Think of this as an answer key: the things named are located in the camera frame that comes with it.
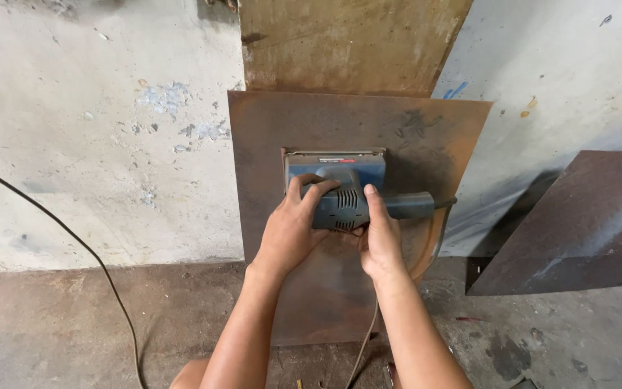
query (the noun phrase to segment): concrete floor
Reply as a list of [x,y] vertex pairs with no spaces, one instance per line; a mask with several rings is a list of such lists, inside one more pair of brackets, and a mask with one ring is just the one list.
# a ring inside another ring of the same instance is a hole
[[[234,305],[243,264],[112,269],[134,319],[151,389],[206,357]],[[464,259],[441,258],[422,294],[477,388],[622,388],[622,287],[464,297]],[[456,317],[484,322],[457,321]],[[387,346],[372,340],[356,388],[384,388]],[[269,388],[344,386],[357,343],[273,349]],[[0,388],[138,388],[129,331],[97,269],[0,273]]]

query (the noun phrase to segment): orbital sander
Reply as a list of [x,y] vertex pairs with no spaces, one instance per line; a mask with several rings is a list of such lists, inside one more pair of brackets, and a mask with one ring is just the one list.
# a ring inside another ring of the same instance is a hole
[[[313,228],[352,231],[368,223],[368,203],[364,186],[372,184],[380,192],[386,174],[386,149],[356,151],[283,150],[285,193],[289,181],[299,174],[314,173],[324,179],[340,182],[340,187],[326,193],[316,207]],[[302,188],[302,197],[311,188]],[[437,208],[453,205],[454,197],[436,202],[429,192],[403,193],[384,196],[388,214],[393,219],[430,217]]]

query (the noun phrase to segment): rusty metal sheet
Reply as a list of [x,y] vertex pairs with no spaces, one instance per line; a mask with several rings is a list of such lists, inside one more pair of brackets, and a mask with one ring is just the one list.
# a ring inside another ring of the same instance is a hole
[[[258,251],[283,198],[284,147],[385,147],[385,189],[453,196],[490,102],[289,92],[229,92],[229,116],[244,254]],[[404,226],[408,261],[424,258],[427,226]],[[373,284],[354,246],[332,234],[285,283],[272,345],[361,340],[373,314]]]
[[468,296],[622,286],[622,152],[582,151]]

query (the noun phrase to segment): right hand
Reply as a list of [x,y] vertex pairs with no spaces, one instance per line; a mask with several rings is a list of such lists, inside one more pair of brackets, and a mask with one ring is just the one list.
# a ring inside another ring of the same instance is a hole
[[359,239],[361,267],[374,282],[383,276],[406,272],[402,260],[400,224],[388,215],[386,205],[376,187],[364,187],[371,222]]

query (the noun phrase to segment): left hand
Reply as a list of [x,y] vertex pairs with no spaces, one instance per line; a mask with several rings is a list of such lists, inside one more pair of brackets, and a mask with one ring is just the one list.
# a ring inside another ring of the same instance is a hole
[[[301,199],[301,188],[309,183],[314,186]],[[326,181],[312,173],[292,177],[287,196],[268,218],[261,247],[251,265],[284,278],[303,262],[330,232],[311,228],[316,207],[325,193],[339,186],[339,181]]]

